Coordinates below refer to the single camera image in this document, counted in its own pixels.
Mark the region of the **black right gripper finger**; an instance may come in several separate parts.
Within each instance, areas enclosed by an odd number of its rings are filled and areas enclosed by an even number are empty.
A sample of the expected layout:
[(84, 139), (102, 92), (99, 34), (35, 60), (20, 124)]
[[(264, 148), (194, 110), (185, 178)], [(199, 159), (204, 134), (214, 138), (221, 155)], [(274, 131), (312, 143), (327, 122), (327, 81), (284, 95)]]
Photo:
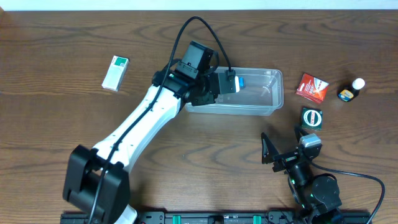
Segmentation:
[(271, 162), (274, 162), (274, 157), (279, 155), (279, 152), (265, 133), (261, 133), (261, 142), (262, 164), (269, 164)]
[(294, 132), (295, 132), (295, 137), (297, 142), (300, 142), (300, 138), (303, 136), (307, 136), (309, 135), (308, 132), (306, 132), (306, 130), (304, 130), (300, 125), (296, 124), (294, 127)]

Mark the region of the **blue fever medicine box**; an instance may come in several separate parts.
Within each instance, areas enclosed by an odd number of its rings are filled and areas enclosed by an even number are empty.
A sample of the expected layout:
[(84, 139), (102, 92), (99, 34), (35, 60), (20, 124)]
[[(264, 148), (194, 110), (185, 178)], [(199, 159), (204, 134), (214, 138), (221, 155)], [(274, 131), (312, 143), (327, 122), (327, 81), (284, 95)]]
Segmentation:
[(235, 76), (235, 89), (236, 93), (245, 88), (245, 81), (243, 77)]

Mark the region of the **red medicine box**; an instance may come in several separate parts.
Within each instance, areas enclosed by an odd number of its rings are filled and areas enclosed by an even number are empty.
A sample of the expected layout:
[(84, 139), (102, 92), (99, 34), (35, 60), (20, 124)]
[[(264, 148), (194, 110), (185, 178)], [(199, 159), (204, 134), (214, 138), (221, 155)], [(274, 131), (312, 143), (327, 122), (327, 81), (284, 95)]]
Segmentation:
[(295, 93), (320, 104), (325, 99), (328, 87), (328, 82), (304, 73)]

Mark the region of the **dark bottle white cap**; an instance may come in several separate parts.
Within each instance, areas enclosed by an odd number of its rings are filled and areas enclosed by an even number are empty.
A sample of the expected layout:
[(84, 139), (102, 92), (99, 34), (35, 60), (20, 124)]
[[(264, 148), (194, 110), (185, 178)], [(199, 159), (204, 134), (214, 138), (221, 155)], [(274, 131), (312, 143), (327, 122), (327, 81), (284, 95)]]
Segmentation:
[(337, 94), (338, 98), (344, 102), (350, 102), (359, 95), (366, 82), (362, 78), (355, 79), (352, 84), (344, 86)]

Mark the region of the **white green Panadol box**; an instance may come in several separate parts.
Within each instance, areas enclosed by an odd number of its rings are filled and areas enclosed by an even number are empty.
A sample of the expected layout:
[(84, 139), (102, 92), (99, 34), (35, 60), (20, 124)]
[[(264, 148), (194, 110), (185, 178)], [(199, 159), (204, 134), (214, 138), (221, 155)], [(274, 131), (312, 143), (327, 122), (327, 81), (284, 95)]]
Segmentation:
[(114, 55), (101, 86), (104, 89), (119, 91), (128, 65), (128, 58)]

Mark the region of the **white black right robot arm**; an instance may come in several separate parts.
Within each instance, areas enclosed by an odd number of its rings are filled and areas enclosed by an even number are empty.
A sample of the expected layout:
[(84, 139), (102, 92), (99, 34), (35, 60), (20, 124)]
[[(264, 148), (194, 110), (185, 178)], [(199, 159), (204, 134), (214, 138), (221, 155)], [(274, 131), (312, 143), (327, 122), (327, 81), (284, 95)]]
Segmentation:
[(344, 223), (339, 207), (340, 189), (333, 174), (315, 175), (310, 163), (322, 148), (316, 134), (301, 127), (294, 129), (297, 145), (290, 152), (279, 153), (266, 133), (261, 134), (262, 163), (272, 164), (274, 172), (284, 172), (295, 201), (303, 207), (297, 221), (300, 223)]

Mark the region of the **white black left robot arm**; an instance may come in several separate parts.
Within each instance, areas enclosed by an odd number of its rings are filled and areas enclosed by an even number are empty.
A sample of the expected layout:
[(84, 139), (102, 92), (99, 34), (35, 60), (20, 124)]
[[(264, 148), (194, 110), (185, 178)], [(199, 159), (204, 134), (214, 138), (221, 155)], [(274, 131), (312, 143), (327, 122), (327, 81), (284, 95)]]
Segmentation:
[(91, 149), (72, 151), (63, 198), (86, 212), (82, 223), (134, 223), (129, 174), (153, 137), (186, 103), (210, 105), (240, 90), (235, 70), (211, 65), (213, 58), (217, 51), (191, 43), (183, 58), (171, 57), (155, 72), (144, 99), (116, 130)]

